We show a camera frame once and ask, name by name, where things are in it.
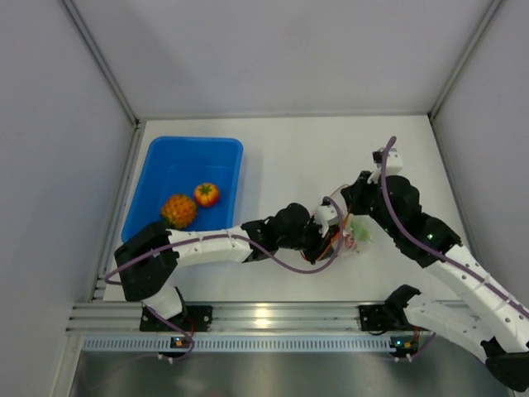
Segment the fake red chili pepper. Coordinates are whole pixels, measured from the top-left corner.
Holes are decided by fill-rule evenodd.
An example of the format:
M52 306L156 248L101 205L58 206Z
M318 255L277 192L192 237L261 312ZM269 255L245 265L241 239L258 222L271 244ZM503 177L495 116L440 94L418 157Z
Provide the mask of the fake red chili pepper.
M356 236L353 231L343 233L343 246L346 250L353 251L357 247Z

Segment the fake orange peach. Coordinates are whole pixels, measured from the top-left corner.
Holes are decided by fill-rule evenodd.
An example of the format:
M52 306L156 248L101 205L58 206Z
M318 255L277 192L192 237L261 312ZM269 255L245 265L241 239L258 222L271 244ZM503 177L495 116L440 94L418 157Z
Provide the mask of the fake orange peach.
M195 188L193 197L199 206L210 208L220 199L220 190L215 184L203 183Z

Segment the fake pineapple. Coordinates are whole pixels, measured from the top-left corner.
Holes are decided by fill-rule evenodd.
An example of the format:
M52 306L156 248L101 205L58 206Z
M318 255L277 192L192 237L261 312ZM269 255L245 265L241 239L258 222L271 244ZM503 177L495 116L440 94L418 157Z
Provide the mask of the fake pineapple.
M197 217L198 206L186 194L174 194L164 203L160 216L171 228L182 230Z

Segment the clear zip top bag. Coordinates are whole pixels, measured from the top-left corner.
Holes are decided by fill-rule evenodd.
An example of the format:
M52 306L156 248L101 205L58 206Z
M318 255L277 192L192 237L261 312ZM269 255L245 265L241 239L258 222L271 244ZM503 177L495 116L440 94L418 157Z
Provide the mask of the clear zip top bag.
M341 191L348 187L348 184L340 185L328 195L336 206L323 199L311 213L309 225L319 227L320 240L316 247L301 251L305 261L315 265L331 258L358 254L372 242L367 221L361 216L349 213L341 194Z

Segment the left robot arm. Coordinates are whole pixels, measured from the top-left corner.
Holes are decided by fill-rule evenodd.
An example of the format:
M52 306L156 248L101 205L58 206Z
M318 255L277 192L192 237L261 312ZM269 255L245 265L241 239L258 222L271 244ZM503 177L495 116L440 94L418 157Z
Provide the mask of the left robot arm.
M279 250L299 251L312 264L324 260L330 265L343 245L345 220L338 204L325 198L314 214L291 203L266 219L215 231L186 232L153 222L117 248L117 268L105 281L120 286L126 301L152 309L167 329L178 330L187 319L184 299L169 281L178 267L270 259L295 271L277 259Z

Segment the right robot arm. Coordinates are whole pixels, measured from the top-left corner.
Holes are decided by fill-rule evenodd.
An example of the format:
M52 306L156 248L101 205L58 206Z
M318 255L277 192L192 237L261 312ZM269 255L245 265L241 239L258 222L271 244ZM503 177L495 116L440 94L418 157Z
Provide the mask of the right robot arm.
M420 194L400 175L370 179L369 171L341 190L347 211L372 218L398 250L436 277L470 309L464 314L409 285L385 301L395 328L425 328L470 352L500 383L528 389L528 309L474 258L446 223L423 212Z

